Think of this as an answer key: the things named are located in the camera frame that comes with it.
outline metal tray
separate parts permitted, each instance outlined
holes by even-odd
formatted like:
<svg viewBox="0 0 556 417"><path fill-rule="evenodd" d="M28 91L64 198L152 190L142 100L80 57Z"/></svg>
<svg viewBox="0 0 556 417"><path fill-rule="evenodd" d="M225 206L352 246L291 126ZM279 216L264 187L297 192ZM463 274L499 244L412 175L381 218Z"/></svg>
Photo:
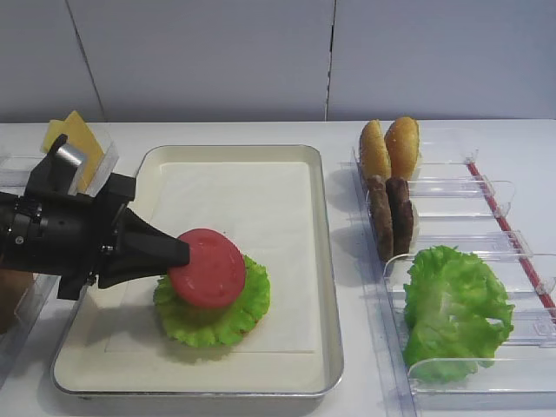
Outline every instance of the metal tray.
<svg viewBox="0 0 556 417"><path fill-rule="evenodd" d="M177 236L212 228L268 269L271 307L229 349L170 341L156 278L83 292L52 366L79 395L319 397L343 370L340 322L317 150L307 146L163 146L137 175L130 206Z"/></svg>

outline cheese slice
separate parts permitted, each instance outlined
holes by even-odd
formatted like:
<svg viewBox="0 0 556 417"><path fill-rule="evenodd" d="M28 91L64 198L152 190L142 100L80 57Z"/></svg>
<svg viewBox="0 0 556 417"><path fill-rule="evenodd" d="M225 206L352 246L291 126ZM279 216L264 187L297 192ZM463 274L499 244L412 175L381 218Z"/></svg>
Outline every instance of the cheese slice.
<svg viewBox="0 0 556 417"><path fill-rule="evenodd" d="M65 134L68 137L66 143L79 149L87 156L83 174L77 184L77 190L80 193L84 193L93 180L98 165L104 157L103 149L96 141L87 123L85 123L76 111L72 111L64 121L50 121L43 140L42 150L48 152L52 143L54 143L61 134Z"/></svg>

